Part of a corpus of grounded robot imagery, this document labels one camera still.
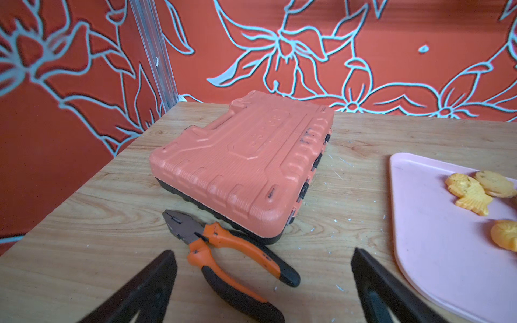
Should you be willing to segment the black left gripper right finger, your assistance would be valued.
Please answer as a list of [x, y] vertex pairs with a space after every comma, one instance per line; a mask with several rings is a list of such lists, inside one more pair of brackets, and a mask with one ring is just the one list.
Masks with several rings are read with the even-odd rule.
[[356, 248], [351, 269], [367, 322], [445, 322], [366, 250]]

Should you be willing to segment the orange handled pliers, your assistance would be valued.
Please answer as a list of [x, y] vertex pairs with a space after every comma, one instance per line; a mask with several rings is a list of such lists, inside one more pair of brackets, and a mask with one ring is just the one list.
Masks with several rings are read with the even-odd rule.
[[188, 263], [201, 269], [213, 291], [235, 310], [257, 322], [285, 322], [270, 301], [253, 290], [247, 270], [260, 267], [283, 284], [296, 288], [300, 274], [264, 244], [220, 223], [205, 223], [176, 210], [162, 214], [171, 234], [189, 248]]

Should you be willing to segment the orange plastic tool case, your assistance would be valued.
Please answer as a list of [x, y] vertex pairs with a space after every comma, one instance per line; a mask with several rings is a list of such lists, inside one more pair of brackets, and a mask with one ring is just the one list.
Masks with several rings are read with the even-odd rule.
[[264, 244], [296, 217], [332, 133], [325, 105], [249, 92], [206, 127], [153, 150], [153, 176]]

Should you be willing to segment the orange cookies on tray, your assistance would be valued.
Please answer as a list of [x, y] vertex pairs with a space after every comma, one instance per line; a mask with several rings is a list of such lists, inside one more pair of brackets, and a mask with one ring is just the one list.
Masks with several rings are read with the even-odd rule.
[[[514, 184], [504, 176], [483, 170], [475, 173], [474, 177], [453, 173], [445, 180], [447, 190], [457, 200], [457, 207], [472, 211], [479, 216], [489, 215], [489, 205], [493, 199], [512, 199], [516, 202]], [[491, 226], [490, 237], [494, 244], [502, 249], [516, 252], [516, 222], [498, 220]]]

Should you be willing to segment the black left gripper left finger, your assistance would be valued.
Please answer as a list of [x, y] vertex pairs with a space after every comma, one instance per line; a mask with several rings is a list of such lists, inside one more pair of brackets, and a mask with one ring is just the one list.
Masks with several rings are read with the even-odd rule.
[[177, 275], [176, 258], [165, 250], [82, 322], [163, 322]]

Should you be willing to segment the pink plastic tray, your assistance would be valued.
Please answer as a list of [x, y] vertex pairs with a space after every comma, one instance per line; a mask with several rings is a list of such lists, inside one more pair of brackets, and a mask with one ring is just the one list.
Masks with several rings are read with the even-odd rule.
[[396, 153], [390, 157], [394, 250], [406, 279], [429, 301], [474, 322], [516, 321], [516, 254], [494, 244], [491, 226], [515, 220], [496, 199], [487, 217], [455, 205], [446, 188], [473, 169]]

